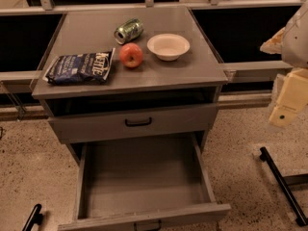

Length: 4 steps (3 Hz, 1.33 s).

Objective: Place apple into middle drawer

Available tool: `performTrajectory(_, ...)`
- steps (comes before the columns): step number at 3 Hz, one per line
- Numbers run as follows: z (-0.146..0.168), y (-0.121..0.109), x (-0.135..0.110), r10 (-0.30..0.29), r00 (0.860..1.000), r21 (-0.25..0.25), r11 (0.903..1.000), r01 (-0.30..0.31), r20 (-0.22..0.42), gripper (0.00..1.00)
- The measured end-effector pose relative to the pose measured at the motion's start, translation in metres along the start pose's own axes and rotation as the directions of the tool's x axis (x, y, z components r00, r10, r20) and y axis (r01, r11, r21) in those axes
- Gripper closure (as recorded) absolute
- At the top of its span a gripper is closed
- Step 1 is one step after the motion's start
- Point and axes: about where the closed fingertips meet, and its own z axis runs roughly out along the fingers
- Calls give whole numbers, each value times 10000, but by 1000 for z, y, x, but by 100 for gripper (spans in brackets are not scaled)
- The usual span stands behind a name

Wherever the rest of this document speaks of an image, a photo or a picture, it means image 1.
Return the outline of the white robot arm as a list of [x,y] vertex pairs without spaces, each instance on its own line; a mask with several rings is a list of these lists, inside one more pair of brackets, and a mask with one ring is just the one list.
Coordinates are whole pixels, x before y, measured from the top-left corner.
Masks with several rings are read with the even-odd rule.
[[308,105],[308,1],[260,50],[280,54],[282,61],[293,67],[286,76],[278,78],[281,89],[269,116],[271,125],[286,127]]

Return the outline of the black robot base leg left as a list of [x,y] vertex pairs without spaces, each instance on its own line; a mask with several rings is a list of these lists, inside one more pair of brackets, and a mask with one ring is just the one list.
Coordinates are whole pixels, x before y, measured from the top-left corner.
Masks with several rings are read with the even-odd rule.
[[43,214],[41,211],[41,205],[36,204],[30,214],[26,223],[24,224],[22,231],[32,231],[32,228],[35,224],[41,225],[43,221]]

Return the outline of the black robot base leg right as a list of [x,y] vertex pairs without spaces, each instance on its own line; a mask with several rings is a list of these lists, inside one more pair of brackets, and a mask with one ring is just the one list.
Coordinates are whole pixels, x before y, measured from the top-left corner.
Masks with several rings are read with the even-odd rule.
[[290,186],[307,184],[308,183],[308,174],[297,174],[297,175],[289,175],[283,176],[276,166],[273,158],[265,147],[260,148],[261,155],[260,160],[266,162],[271,170],[274,178],[276,179],[280,189],[285,194],[291,208],[293,209],[296,216],[296,223],[298,226],[303,227],[308,225],[308,218],[304,214],[302,208],[298,204]]

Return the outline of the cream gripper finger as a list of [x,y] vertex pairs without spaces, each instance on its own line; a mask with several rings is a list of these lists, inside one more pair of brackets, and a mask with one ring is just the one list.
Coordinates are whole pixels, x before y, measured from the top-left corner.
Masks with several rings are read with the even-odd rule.
[[267,54],[280,54],[285,28],[281,28],[274,36],[265,41],[260,50]]
[[286,76],[278,74],[271,98],[269,123],[286,127],[308,105],[308,69],[298,68]]

